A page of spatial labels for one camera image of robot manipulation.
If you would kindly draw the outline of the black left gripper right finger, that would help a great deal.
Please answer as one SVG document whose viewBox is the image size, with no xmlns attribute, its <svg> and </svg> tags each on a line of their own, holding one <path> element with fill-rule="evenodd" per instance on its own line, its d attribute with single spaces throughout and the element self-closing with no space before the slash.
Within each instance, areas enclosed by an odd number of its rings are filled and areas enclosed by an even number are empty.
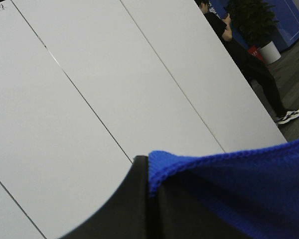
<svg viewBox="0 0 299 239">
<path fill-rule="evenodd" d="M 181 185 L 165 183 L 149 210 L 150 239 L 246 239 Z"/>
</svg>

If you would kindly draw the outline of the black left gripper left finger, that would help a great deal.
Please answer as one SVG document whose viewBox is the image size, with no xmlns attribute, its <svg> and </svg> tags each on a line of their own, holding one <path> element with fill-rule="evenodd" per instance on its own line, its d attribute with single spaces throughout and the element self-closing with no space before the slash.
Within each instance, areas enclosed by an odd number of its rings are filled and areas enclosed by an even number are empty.
<svg viewBox="0 0 299 239">
<path fill-rule="evenodd" d="M 63 239 L 147 239 L 148 157 L 136 156 L 113 195 Z"/>
</svg>

